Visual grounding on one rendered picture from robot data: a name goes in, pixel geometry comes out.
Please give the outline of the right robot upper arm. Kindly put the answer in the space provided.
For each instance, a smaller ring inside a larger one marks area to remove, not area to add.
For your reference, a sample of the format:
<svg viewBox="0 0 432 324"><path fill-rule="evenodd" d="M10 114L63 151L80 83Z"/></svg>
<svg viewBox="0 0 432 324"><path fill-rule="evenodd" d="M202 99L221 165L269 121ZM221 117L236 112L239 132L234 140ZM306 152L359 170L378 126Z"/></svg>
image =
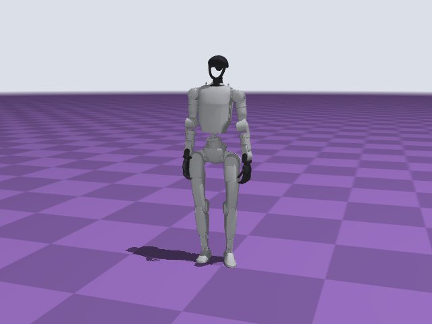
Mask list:
<svg viewBox="0 0 432 324"><path fill-rule="evenodd" d="M198 92L199 88L191 88L188 91L188 115L186 118L185 125L187 128L196 128L198 127Z"/></svg>

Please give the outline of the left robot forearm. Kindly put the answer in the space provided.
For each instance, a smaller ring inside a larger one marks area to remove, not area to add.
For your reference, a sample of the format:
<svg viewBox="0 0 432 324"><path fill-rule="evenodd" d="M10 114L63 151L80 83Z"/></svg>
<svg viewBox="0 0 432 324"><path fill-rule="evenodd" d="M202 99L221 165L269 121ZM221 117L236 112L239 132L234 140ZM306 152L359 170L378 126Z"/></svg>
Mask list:
<svg viewBox="0 0 432 324"><path fill-rule="evenodd" d="M250 144L250 130L247 121L246 121L246 133L242 133L239 136L241 142L242 155L246 153L247 161L250 161L252 159L252 153L251 153L252 148Z"/></svg>

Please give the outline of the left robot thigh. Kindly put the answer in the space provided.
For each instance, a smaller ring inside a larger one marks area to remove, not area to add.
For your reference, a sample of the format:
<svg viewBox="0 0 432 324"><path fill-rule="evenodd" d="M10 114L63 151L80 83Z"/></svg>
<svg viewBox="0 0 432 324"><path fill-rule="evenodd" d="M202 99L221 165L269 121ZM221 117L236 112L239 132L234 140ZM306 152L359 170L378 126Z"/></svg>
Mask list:
<svg viewBox="0 0 432 324"><path fill-rule="evenodd" d="M223 214L228 214L230 209L237 209L240 177L241 158L239 155L225 151L224 154L224 180L226 189L226 201L223 202Z"/></svg>

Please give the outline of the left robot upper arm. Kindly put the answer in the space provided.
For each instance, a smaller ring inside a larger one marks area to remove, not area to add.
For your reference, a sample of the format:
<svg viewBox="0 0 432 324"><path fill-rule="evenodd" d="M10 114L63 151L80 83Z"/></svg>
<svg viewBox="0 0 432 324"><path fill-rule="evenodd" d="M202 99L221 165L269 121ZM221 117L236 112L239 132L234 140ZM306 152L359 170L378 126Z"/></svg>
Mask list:
<svg viewBox="0 0 432 324"><path fill-rule="evenodd" d="M237 132L246 132L246 95L241 90L231 89L231 98L236 102L236 114L238 122L236 122Z"/></svg>

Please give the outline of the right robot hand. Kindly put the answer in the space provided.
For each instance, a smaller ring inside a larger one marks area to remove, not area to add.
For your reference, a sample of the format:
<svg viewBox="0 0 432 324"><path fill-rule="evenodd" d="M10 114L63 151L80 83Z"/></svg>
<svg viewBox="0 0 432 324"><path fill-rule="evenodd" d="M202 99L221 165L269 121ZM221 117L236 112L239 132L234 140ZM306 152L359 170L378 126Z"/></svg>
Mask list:
<svg viewBox="0 0 432 324"><path fill-rule="evenodd" d="M184 161L183 161L183 175L186 179L191 180L192 178L190 178L190 174L189 174L189 163L190 163L190 159L192 158L190 155L190 150L188 148L185 149L184 151Z"/></svg>

